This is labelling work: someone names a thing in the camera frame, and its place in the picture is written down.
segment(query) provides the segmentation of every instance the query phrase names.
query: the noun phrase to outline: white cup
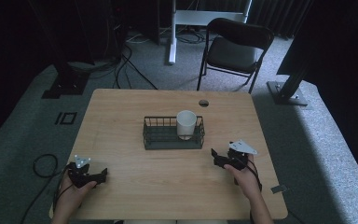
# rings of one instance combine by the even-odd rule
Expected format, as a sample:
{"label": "white cup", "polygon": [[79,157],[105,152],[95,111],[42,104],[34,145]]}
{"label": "white cup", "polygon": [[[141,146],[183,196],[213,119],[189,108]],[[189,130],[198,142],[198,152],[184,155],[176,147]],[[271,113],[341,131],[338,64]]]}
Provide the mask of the white cup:
{"label": "white cup", "polygon": [[182,110],[176,116],[176,131],[180,138],[183,140],[188,140],[194,133],[194,128],[196,127],[197,116],[192,111]]}

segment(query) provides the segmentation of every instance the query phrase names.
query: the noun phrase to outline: metal basket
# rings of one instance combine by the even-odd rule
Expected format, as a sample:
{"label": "metal basket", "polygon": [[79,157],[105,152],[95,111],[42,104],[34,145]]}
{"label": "metal basket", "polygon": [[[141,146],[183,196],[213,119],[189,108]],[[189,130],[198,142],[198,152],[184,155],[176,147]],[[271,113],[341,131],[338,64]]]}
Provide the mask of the metal basket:
{"label": "metal basket", "polygon": [[202,116],[197,116],[193,134],[180,136],[176,132],[176,117],[145,117],[144,120],[145,149],[200,149],[204,135]]}

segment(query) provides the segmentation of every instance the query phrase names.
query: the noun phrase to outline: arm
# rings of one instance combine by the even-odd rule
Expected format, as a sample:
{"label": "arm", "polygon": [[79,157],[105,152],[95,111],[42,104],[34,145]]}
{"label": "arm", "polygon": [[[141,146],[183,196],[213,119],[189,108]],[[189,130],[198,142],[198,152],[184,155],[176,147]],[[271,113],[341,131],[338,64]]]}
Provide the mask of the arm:
{"label": "arm", "polygon": [[[254,161],[252,154],[249,155],[249,161]],[[255,170],[253,165],[249,162],[248,165]],[[241,171],[226,164],[225,169],[228,170],[237,179],[238,184],[242,190],[243,195],[249,199],[251,205],[252,217],[256,224],[269,224],[273,223],[269,209],[264,202],[260,189],[258,188],[257,180],[255,176],[245,168]]]}
{"label": "arm", "polygon": [[97,182],[91,181],[87,185],[78,189],[75,185],[73,185],[71,179],[66,173],[63,176],[61,182],[61,187],[60,187],[61,196],[57,201],[56,209],[53,218],[51,220],[51,224],[68,223],[70,216],[81,205],[87,193],[92,188],[94,188],[96,184]]}

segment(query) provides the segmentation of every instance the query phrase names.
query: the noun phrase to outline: table top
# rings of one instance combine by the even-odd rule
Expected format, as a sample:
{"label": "table top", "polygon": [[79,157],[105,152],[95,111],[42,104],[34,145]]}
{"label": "table top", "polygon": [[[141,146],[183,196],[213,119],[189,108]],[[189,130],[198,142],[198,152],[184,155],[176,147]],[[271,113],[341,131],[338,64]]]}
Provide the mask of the table top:
{"label": "table top", "polygon": [[[209,105],[202,107],[200,100]],[[145,150],[144,117],[203,117],[202,149]],[[279,182],[255,112],[244,92],[96,90],[69,161],[90,157],[90,174],[108,169],[106,183],[91,191],[79,219],[249,219],[249,201],[233,177],[213,165],[211,148],[226,156],[230,141],[244,140],[255,156],[263,197],[273,218],[285,218]]]}

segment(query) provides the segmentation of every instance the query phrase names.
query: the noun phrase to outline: gray carpet floor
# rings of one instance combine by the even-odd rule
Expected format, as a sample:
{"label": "gray carpet floor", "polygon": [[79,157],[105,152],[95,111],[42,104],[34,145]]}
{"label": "gray carpet floor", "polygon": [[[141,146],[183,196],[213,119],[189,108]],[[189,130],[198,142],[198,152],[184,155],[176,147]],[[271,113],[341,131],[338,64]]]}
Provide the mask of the gray carpet floor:
{"label": "gray carpet floor", "polygon": [[[192,35],[181,35],[194,38]],[[123,53],[160,90],[195,90],[203,44],[178,42],[176,64],[169,65],[169,41],[160,46],[143,37],[133,38]],[[302,82],[300,90],[309,106],[275,105],[267,81],[285,81],[277,70],[291,40],[276,37],[264,60],[252,96],[266,137],[268,149],[281,184],[289,215],[276,223],[358,223],[358,165],[336,123],[321,99],[317,87]],[[73,66],[90,68],[83,63]],[[153,89],[131,65],[91,74],[82,95],[41,99],[57,73],[49,66],[22,96],[0,130],[0,223],[20,223],[27,207],[48,179],[33,171],[34,160],[42,154],[58,158],[58,170],[68,161],[88,102],[95,89]],[[248,91],[240,77],[212,72],[201,83],[202,91]],[[76,113],[73,124],[57,123],[60,113]],[[52,174],[54,160],[41,159],[40,174]],[[24,223],[49,223],[48,210],[58,177],[41,192]],[[232,224],[246,220],[229,221]],[[73,223],[113,223],[73,221]]]}

